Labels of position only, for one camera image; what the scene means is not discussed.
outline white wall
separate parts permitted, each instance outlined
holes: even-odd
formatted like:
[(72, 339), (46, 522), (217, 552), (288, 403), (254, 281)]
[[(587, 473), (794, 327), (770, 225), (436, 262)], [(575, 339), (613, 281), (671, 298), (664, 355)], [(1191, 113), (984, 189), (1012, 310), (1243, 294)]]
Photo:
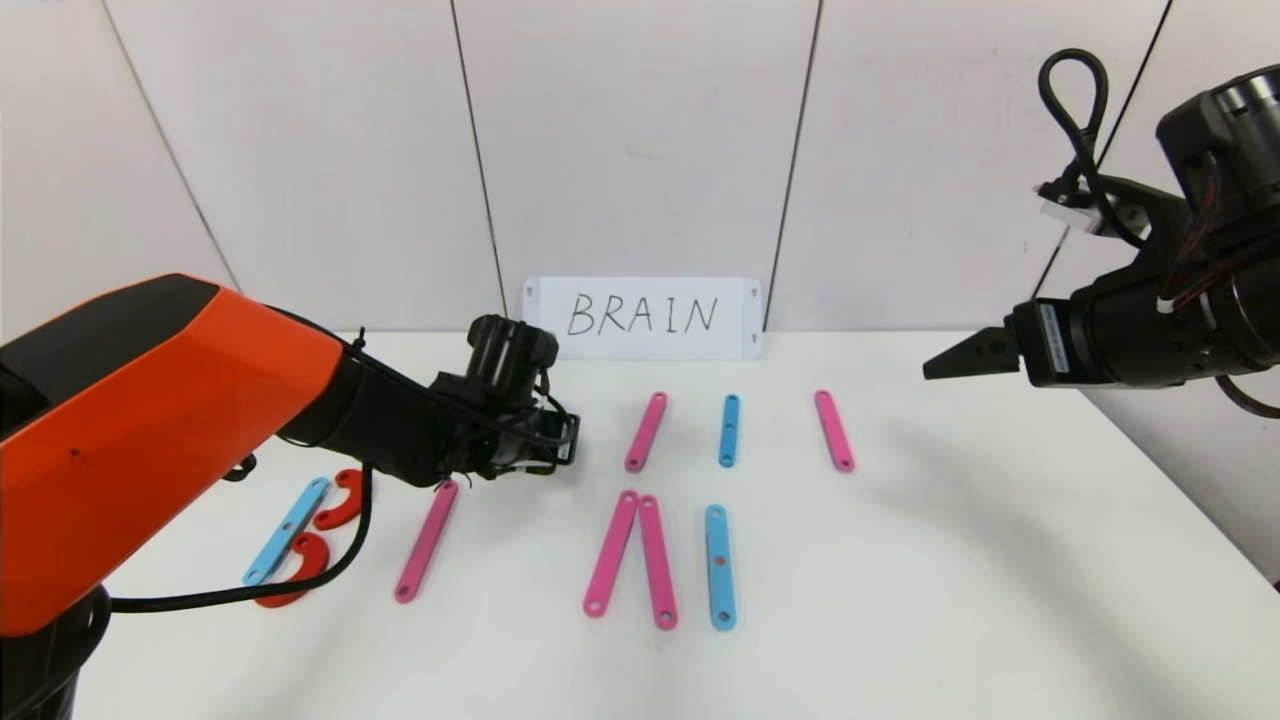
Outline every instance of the white wall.
[(502, 313), (448, 0), (108, 0), (232, 273), (334, 328)]
[(512, 313), (534, 275), (773, 272), (817, 0), (458, 0)]
[[(1174, 3), (1103, 172), (1181, 193), (1156, 142), (1156, 123), (1202, 90), (1280, 61), (1274, 0)], [(1068, 236), (1041, 295), (1065, 297), (1128, 264), (1120, 241)], [(1272, 405), (1280, 373), (1239, 383)], [(1116, 423), (1272, 582), (1280, 579), (1280, 421), (1236, 409), (1211, 380), (1161, 391), (1092, 391)]]
[[(1087, 47), (1123, 99), (1162, 8), (826, 3), (767, 328), (970, 328), (1030, 296), (1062, 232), (1030, 188), (1071, 158), (1041, 63)], [(1088, 73), (1053, 78), (1087, 115)]]
[(170, 270), (229, 282), (97, 0), (0, 3), (0, 328)]

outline white table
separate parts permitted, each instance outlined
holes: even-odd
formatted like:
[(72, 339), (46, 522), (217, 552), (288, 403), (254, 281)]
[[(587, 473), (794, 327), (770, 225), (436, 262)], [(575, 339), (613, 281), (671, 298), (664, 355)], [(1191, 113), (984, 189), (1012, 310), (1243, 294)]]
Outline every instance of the white table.
[[(378, 477), (343, 577), (280, 610), (115, 616), (76, 717), (1276, 717), (1280, 596), (1079, 393), (1018, 375), (925, 384), (920, 363), (961, 337), (771, 334), (760, 363), (562, 363), (552, 383), (584, 418), (577, 462), (463, 488), (415, 602), (392, 588), (433, 496)], [(369, 351), (430, 382), (470, 348), (375, 334)], [(817, 388), (840, 406), (851, 475), (832, 469)], [(648, 466), (627, 474), (658, 389), (671, 405)], [(717, 464), (728, 392), (742, 398), (733, 469)], [(259, 459), (111, 593), (238, 584), (302, 484), (352, 465), (278, 441)], [(673, 632), (652, 620), (639, 530), (608, 614), (582, 614), (625, 488), (659, 498)], [(713, 502), (731, 519), (730, 633), (707, 610)], [(335, 553), (353, 530), (328, 533)]]

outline white sign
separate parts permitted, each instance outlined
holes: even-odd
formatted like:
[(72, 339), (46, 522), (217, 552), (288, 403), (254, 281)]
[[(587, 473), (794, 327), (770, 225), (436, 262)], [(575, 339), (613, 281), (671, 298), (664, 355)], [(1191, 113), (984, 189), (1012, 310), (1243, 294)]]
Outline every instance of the white sign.
[(522, 300), (562, 360), (758, 360), (764, 347), (751, 278), (531, 278)]

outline red c-shaped piece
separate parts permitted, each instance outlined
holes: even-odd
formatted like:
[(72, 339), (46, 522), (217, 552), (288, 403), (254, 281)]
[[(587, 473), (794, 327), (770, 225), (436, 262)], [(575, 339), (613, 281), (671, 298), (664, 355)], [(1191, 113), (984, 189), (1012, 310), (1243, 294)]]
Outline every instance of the red c-shaped piece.
[[(289, 580), (314, 578), (324, 573), (324, 569), (329, 566), (329, 543), (324, 542), (324, 538), (315, 533), (298, 533), (298, 537), (293, 538), (293, 543), (289, 547), (293, 548), (293, 552), (302, 556), (302, 568), (298, 568), (298, 571)], [(274, 594), (271, 597), (253, 598), (253, 602), (262, 607), (284, 607), (305, 594), (307, 594), (306, 591)]]
[(360, 515), (360, 505), (365, 501), (364, 487), (360, 484), (360, 470), (343, 470), (333, 479), (340, 488), (347, 488), (347, 498), (338, 507), (316, 512), (315, 527), (317, 530), (332, 530), (349, 523)]

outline pink plastic bar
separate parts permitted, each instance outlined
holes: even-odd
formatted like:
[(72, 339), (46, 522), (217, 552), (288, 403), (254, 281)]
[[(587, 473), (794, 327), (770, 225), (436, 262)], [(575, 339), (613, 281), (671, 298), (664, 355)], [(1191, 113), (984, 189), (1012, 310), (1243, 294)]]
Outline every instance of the pink plastic bar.
[(640, 498), (640, 539), (644, 541), (644, 564), (649, 571), (649, 598), (653, 601), (653, 621), (662, 630), (676, 626), (676, 589), (671, 584), (671, 566), (667, 565), (667, 542), (662, 539), (662, 518), (658, 498), (652, 495)]
[(649, 398), (649, 407), (640, 420), (640, 429), (636, 430), (636, 439), (631, 441), (631, 450), (627, 451), (626, 469), (628, 473), (644, 470), (645, 460), (649, 459), (649, 447), (653, 445), (653, 436), (658, 434), (658, 424), (662, 423), (662, 414), (667, 410), (667, 393), (655, 392)]
[(588, 618), (600, 618), (609, 607), (609, 596), (613, 594), (613, 582), (618, 578), (618, 566), (622, 565), (622, 551), (627, 548), (627, 538), (631, 537), (631, 525), (636, 519), (636, 493), (626, 491), (618, 496), (618, 505), (613, 509), (613, 520), (604, 533), (604, 544), (600, 546), (600, 557), (595, 561), (595, 573), (591, 574), (591, 584), (586, 587), (586, 597), (582, 598), (582, 611)]
[(396, 583), (396, 602), (406, 603), (417, 597), (417, 591), (422, 588), (422, 578), (426, 577), (426, 566), (431, 564), (435, 555), (435, 546), (444, 532), (444, 521), (449, 519), (453, 509), (453, 500), (458, 496), (458, 483), (444, 480), (440, 489), (435, 491), (435, 500), (431, 501), (431, 510), (422, 521), (422, 532), (417, 534), (417, 542), (408, 555), (404, 571)]
[(831, 461), (841, 473), (852, 473), (854, 451), (849, 450), (849, 439), (845, 437), (845, 425), (840, 421), (840, 413), (836, 411), (836, 401), (824, 389), (813, 393), (813, 400), (818, 404), (818, 419), (822, 420), (822, 432), (827, 436)]

